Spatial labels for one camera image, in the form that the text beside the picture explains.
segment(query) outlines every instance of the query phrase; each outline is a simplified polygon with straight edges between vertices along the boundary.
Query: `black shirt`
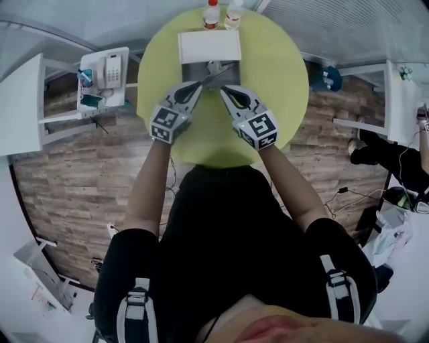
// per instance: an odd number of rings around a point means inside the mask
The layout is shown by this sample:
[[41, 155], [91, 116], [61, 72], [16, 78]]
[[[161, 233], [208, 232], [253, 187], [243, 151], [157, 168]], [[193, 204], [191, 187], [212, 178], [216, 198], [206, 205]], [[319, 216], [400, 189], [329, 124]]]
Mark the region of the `black shirt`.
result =
[[136, 277], [151, 279], [160, 342], [193, 342], [203, 325], [246, 294], [329, 318], [319, 257], [325, 254], [355, 280], [365, 320], [375, 278], [343, 227], [319, 219], [304, 234], [260, 172], [196, 167], [180, 186], [161, 242], [141, 229], [113, 237], [95, 292], [96, 327], [115, 341], [119, 303]]

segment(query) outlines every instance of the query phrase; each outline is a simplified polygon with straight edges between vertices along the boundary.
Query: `black pants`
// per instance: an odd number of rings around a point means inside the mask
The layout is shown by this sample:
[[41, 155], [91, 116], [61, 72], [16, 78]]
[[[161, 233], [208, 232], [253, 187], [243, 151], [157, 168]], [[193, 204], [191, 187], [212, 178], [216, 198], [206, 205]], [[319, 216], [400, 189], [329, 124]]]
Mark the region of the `black pants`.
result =
[[376, 133], [366, 130], [361, 130], [361, 140], [368, 146], [356, 149], [350, 156], [351, 163], [380, 164], [408, 190], [423, 192], [429, 186], [429, 175], [422, 169], [419, 151], [388, 143]]

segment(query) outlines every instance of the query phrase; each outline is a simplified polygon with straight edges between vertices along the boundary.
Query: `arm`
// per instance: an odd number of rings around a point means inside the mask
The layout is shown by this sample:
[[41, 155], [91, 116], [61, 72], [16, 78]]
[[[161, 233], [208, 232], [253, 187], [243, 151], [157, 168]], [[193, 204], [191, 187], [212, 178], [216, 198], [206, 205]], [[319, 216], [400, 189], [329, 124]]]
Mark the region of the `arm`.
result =
[[275, 145], [259, 154], [292, 219], [304, 232], [316, 219], [329, 218], [317, 192]]
[[142, 228], [159, 237], [170, 150], [167, 143], [152, 144], [131, 191], [124, 228]]
[[429, 175], [429, 133], [420, 129], [420, 159], [423, 170]]

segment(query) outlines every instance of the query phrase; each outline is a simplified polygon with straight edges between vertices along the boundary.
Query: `telephone handset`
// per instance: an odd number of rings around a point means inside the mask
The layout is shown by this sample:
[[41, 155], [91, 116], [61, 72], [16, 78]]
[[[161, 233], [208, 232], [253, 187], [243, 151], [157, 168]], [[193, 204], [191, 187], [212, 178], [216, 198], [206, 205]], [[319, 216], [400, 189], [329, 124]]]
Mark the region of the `telephone handset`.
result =
[[97, 61], [97, 88], [119, 88], [122, 78], [121, 55], [102, 57]]

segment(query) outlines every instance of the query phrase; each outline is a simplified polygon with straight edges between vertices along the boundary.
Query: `person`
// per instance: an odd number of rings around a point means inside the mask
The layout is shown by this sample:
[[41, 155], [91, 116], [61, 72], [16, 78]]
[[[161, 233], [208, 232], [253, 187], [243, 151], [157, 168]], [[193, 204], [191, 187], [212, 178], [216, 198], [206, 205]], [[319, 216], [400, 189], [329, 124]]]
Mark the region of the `person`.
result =
[[[250, 166], [197, 165], [185, 175], [160, 238], [171, 145], [155, 140], [134, 183], [123, 230], [109, 246], [95, 290], [97, 330], [118, 339], [117, 316], [136, 278], [150, 279], [159, 342], [403, 342], [332, 317], [320, 256], [351, 277], [357, 323], [375, 303], [371, 265], [331, 220], [284, 154], [259, 151], [290, 217]], [[149, 342], [125, 335], [126, 342]]]
[[358, 137], [367, 146], [358, 149], [359, 139], [349, 142], [352, 164], [380, 164], [406, 188], [426, 198], [429, 192], [429, 133], [426, 130], [426, 113], [418, 117], [420, 151], [388, 143], [374, 132], [360, 130]]

